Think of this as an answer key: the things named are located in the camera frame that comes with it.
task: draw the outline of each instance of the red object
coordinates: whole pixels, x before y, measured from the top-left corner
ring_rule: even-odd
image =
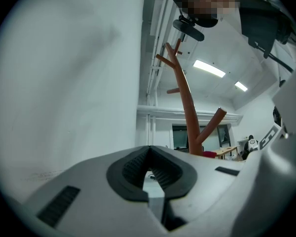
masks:
[[[211,151],[204,151],[203,156],[208,158],[215,158],[217,156],[217,153]]]

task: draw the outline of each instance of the ceiling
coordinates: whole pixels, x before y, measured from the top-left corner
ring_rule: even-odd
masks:
[[[146,17],[152,17],[154,0],[146,0]],[[141,90],[145,90],[148,84],[150,62],[154,36],[149,35],[150,21],[143,21],[142,30],[142,63],[141,63]],[[248,40],[241,35],[239,12],[225,15],[215,27],[201,28],[205,40],[197,42],[186,36],[181,43],[178,60],[186,73],[186,79],[192,92],[200,92],[208,96],[219,96],[236,102],[237,106],[245,104],[257,97],[264,90],[276,82],[276,77],[270,72],[267,63],[264,62],[262,53],[248,45]],[[220,78],[209,72],[193,67],[196,60],[211,64],[224,71],[226,75]],[[234,84],[240,81],[248,90],[246,92],[237,88]],[[163,71],[159,88],[176,88],[177,81],[171,68],[166,66]]]

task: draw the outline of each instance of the table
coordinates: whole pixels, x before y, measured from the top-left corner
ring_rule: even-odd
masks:
[[[217,154],[218,159],[223,159],[223,158],[225,158],[224,157],[225,154],[228,154],[228,153],[230,153],[230,152],[232,152],[234,150],[236,150],[236,152],[237,152],[237,160],[239,160],[239,158],[238,158],[239,157],[239,155],[238,155],[238,146],[222,148],[222,149],[215,150],[214,152]]]

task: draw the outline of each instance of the fluorescent ceiling light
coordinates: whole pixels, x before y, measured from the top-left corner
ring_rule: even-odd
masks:
[[[212,65],[209,65],[205,62],[202,62],[202,61],[199,61],[199,60],[196,60],[196,62],[194,63],[193,65],[194,67],[198,68],[198,69],[202,69],[202,70],[205,70],[207,72],[210,72],[216,76],[219,76],[219,77],[223,77],[224,75],[226,75],[225,72],[213,67]]]
[[[236,82],[235,85],[236,85],[238,88],[242,89],[243,91],[247,91],[247,89],[248,89],[246,86],[244,86],[244,85],[243,85],[242,83],[240,83],[240,82]]]

